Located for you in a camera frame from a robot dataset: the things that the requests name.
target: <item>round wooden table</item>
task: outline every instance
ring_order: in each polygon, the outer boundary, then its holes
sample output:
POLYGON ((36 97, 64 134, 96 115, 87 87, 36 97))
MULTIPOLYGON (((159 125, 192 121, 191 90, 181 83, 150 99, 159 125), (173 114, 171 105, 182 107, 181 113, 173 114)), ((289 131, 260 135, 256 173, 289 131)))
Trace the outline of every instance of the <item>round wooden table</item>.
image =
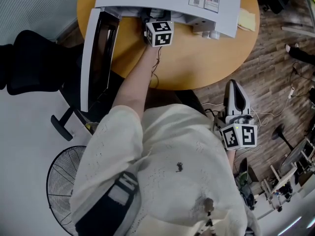
MULTIPOLYGON (((94 6, 95 0, 78 0, 77 16, 83 36, 94 6)), ((192 33, 191 26, 176 23, 172 45, 161 50, 160 63, 155 72, 159 78, 157 88, 201 88, 225 78, 239 68, 251 53, 259 31, 257 0, 241 0, 241 7, 256 15, 256 31, 237 29, 234 39, 205 39, 192 33)), ((112 70, 125 78, 139 60, 144 48, 140 20, 123 18, 115 44, 112 70)), ((156 85, 157 79, 153 76, 151 86, 155 88, 156 85)))

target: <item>black and white marker cube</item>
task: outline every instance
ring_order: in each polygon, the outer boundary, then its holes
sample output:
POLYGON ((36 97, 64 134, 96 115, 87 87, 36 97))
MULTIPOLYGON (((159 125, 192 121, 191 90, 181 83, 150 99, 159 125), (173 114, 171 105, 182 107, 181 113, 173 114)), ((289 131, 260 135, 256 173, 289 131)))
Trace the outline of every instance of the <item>black and white marker cube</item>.
POLYGON ((227 150, 257 146, 257 126, 233 123, 221 129, 227 150))
POLYGON ((153 47, 171 45, 174 35, 172 21, 146 23, 145 36, 153 47))

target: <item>yellow sticky note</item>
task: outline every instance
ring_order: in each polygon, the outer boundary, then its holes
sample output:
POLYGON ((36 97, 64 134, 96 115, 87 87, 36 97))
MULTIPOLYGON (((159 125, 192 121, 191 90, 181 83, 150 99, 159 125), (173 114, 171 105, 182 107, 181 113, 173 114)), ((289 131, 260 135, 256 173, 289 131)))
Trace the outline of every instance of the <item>yellow sticky note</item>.
POLYGON ((255 14, 249 13, 247 10, 241 8, 238 17, 238 25, 251 31, 255 31, 255 14))

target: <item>shoe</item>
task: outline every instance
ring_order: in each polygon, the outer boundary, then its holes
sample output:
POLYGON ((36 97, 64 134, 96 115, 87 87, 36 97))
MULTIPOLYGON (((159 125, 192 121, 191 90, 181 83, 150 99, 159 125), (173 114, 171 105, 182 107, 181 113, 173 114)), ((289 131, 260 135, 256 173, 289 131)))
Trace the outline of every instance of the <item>shoe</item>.
POLYGON ((285 45, 285 50, 286 50, 287 53, 290 52, 290 49, 291 49, 291 47, 286 44, 286 45, 285 45))

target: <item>fan grille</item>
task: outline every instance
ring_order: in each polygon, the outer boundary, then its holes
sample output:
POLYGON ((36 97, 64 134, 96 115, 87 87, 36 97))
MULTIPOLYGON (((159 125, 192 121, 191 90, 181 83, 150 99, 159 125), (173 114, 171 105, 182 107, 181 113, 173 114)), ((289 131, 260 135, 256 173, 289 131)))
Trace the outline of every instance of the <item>fan grille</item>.
POLYGON ((71 221, 69 200, 85 148, 74 146, 62 151, 50 166, 46 182, 49 208, 58 223, 73 236, 78 234, 71 221))

